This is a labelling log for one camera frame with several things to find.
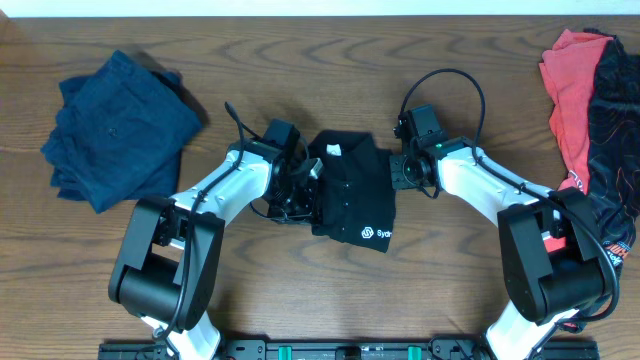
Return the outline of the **black t-shirt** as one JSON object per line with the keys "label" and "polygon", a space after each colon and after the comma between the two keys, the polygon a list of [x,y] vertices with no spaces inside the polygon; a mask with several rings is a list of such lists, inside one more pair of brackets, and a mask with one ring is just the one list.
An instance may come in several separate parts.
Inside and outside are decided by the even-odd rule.
{"label": "black t-shirt", "polygon": [[385,253],[396,217],[391,152],[368,132],[337,130],[320,132],[309,150],[323,165],[312,234]]}

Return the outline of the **red t-shirt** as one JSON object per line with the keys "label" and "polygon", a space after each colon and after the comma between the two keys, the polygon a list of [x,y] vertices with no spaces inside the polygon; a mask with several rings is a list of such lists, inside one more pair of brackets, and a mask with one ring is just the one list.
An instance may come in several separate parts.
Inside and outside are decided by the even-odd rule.
{"label": "red t-shirt", "polygon": [[549,126],[567,170],[559,188],[576,188],[588,194],[591,145],[588,106],[594,93],[596,67],[611,35],[564,30],[542,53],[539,70],[553,102]]}

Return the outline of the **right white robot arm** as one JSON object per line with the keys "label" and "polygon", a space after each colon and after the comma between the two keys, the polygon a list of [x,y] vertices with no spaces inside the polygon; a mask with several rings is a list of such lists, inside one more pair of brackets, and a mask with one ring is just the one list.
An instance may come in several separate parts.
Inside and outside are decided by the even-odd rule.
{"label": "right white robot arm", "polygon": [[581,323],[580,311],[597,300],[619,298],[618,277],[580,190],[532,184],[464,137],[428,146],[408,141],[389,164],[394,189],[457,196],[499,232],[507,306],[475,341],[433,342],[434,358],[598,358],[594,342],[552,338],[561,326]]}

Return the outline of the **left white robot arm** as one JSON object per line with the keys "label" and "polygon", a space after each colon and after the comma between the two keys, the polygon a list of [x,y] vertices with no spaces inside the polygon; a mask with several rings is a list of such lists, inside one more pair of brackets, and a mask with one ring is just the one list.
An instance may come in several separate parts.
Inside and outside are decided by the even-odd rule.
{"label": "left white robot arm", "polygon": [[267,219],[306,223],[322,161],[296,140],[239,140],[221,165],[188,190],[148,196],[133,210],[109,283],[112,301],[140,318],[154,339],[104,344],[102,359],[213,359],[222,343],[208,314],[225,228],[253,201]]}

